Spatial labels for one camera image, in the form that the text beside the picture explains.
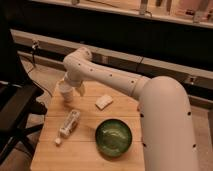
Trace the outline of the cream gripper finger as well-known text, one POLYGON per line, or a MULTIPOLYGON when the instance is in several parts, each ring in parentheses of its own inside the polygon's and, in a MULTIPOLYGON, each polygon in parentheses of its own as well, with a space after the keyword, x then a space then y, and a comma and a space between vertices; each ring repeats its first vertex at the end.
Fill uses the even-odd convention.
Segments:
POLYGON ((84 87, 84 85, 80 86, 80 87, 77 87, 75 89, 79 93, 80 96, 84 96, 84 94, 85 94, 85 87, 84 87))

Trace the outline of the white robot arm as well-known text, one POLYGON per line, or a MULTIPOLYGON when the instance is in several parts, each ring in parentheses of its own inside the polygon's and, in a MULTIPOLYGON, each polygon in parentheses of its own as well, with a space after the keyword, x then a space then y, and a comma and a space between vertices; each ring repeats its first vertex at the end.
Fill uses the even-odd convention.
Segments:
POLYGON ((109 86, 139 102, 146 171, 199 171, 197 144, 189 97, 168 76, 148 78, 95 64, 81 47, 63 59, 64 80, 80 92, 87 78, 109 86))

